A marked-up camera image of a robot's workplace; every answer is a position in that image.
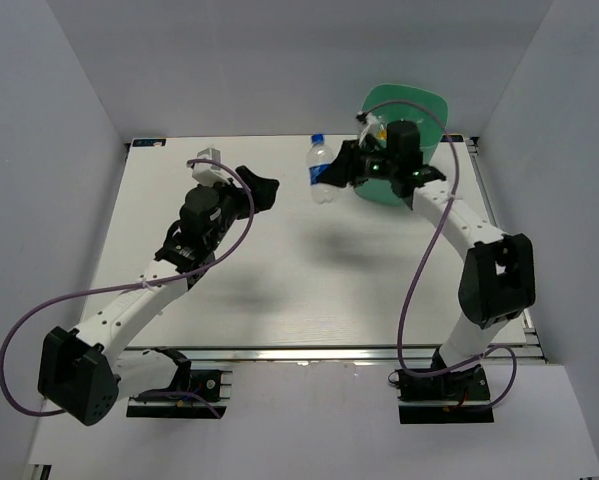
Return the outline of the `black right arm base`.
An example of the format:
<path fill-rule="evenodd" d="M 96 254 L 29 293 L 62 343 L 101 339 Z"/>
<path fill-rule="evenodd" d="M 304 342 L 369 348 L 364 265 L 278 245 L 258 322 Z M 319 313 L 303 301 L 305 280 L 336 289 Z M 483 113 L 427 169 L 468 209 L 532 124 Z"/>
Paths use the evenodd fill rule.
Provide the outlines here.
<path fill-rule="evenodd" d="M 485 370 L 479 361 L 433 377 L 414 377 L 403 370 L 388 375 L 397 390 L 402 425 L 489 424 L 493 407 Z"/>

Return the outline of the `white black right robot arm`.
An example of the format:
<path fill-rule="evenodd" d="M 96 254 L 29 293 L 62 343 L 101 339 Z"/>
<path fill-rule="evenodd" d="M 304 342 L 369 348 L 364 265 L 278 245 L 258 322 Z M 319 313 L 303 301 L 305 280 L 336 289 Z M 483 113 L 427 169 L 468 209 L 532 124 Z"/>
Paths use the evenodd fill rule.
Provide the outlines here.
<path fill-rule="evenodd" d="M 499 331 L 535 302 L 530 239 L 503 232 L 460 199 L 459 174 L 425 164 L 420 132 L 411 121 L 389 123 L 383 144 L 371 135 L 344 142 L 311 179 L 338 188 L 387 181 L 396 197 L 434 225 L 433 237 L 445 238 L 462 259 L 460 317 L 429 372 L 438 396 L 456 397 L 467 385 L 463 370 L 483 358 Z"/>

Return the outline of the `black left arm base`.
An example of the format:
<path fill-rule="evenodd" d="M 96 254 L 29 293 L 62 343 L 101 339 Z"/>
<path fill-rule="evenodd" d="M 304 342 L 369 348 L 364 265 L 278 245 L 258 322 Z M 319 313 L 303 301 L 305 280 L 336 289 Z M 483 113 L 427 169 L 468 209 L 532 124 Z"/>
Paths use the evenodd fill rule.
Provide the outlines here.
<path fill-rule="evenodd" d="M 226 413 L 233 372 L 222 366 L 198 365 L 178 350 L 153 348 L 120 358 L 117 368 L 128 418 L 219 420 Z"/>

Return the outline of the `clear Pepsi bottle blue cap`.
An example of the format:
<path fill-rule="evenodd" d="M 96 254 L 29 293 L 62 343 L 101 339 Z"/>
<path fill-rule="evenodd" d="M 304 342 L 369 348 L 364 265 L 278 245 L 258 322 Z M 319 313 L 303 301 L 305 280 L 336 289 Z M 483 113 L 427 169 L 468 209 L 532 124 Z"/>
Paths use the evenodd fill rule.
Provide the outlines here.
<path fill-rule="evenodd" d="M 313 134 L 310 141 L 311 147 L 306 156 L 306 165 L 308 167 L 311 197 L 317 204 L 333 203 L 338 199 L 339 189 L 329 184 L 319 183 L 317 177 L 334 161 L 334 153 L 326 144 L 323 134 Z"/>

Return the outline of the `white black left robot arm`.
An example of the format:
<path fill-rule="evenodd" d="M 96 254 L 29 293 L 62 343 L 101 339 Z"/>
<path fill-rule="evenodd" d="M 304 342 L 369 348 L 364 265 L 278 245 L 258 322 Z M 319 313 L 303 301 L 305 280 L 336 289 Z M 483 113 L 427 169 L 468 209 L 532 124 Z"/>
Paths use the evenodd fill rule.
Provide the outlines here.
<path fill-rule="evenodd" d="M 280 183 L 245 166 L 226 173 L 210 161 L 190 166 L 197 184 L 138 286 L 122 289 L 71 330 L 56 327 L 44 339 L 38 390 L 85 426 L 101 421 L 125 398 L 204 400 L 183 353 L 169 347 L 126 348 L 215 264 L 215 251 L 235 221 L 252 221 L 273 207 Z"/>

